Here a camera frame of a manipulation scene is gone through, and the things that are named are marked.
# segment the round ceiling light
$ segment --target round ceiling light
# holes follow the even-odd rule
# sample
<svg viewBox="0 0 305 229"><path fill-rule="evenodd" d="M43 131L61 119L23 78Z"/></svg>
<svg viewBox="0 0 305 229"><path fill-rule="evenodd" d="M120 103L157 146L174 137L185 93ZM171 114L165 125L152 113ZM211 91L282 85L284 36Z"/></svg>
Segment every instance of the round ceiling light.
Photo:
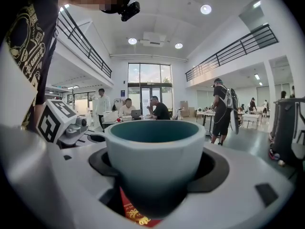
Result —
<svg viewBox="0 0 305 229"><path fill-rule="evenodd" d="M177 43L177 44L175 45L175 48L176 48L176 49L181 49L182 47L183 47L182 43Z"/></svg>
<svg viewBox="0 0 305 229"><path fill-rule="evenodd" d="M131 44L131 45L135 45L137 43L137 39L135 38L129 38L128 39L128 43Z"/></svg>
<svg viewBox="0 0 305 229"><path fill-rule="evenodd" d="M209 14L212 11L212 8L210 5L205 4L200 8L200 11L202 14Z"/></svg>

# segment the cup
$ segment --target cup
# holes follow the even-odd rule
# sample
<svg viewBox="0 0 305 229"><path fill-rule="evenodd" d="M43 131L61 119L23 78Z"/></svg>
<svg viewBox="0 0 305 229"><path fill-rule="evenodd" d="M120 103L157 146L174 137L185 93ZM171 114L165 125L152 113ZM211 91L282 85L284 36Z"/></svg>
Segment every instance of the cup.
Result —
<svg viewBox="0 0 305 229"><path fill-rule="evenodd" d="M205 129L177 120L139 120L105 129L110 163L138 211L161 219L184 199L198 169Z"/></svg>

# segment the black metal railing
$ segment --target black metal railing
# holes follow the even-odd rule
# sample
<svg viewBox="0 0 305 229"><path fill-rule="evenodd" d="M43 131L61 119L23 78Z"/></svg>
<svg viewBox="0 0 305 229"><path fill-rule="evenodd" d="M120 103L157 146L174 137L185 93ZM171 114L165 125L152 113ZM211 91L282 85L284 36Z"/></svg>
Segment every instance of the black metal railing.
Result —
<svg viewBox="0 0 305 229"><path fill-rule="evenodd" d="M57 27L87 56L88 59L111 78L112 70L87 40L68 10L64 6L62 8L63 10L60 11L58 16Z"/></svg>
<svg viewBox="0 0 305 229"><path fill-rule="evenodd" d="M261 48L278 43L269 24L260 26L185 73L186 81Z"/></svg>

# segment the red packet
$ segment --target red packet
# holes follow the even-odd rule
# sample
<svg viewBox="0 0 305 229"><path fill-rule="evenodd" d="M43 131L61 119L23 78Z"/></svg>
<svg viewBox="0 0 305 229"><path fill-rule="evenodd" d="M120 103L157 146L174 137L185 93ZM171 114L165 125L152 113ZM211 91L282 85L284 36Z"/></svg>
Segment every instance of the red packet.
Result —
<svg viewBox="0 0 305 229"><path fill-rule="evenodd" d="M139 213L139 211L131 204L129 199L125 196L123 190L120 188L122 202L125 210L125 217L139 224L140 226L154 227L161 220L149 219Z"/></svg>

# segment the laptop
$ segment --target laptop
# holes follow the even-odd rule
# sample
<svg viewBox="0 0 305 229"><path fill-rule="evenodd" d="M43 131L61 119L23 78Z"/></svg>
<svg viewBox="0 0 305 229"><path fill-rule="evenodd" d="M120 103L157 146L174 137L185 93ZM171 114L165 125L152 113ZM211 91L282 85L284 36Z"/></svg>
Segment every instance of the laptop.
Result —
<svg viewBox="0 0 305 229"><path fill-rule="evenodd" d="M132 110L132 118L133 119L140 119L141 118L141 109L137 109L137 110Z"/></svg>

